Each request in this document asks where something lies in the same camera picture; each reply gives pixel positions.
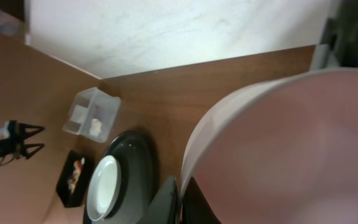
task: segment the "white bowl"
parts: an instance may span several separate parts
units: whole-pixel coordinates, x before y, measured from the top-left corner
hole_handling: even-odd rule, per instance
[[[107,216],[117,201],[121,169],[113,156],[104,157],[93,172],[86,199],[86,211],[92,221]]]

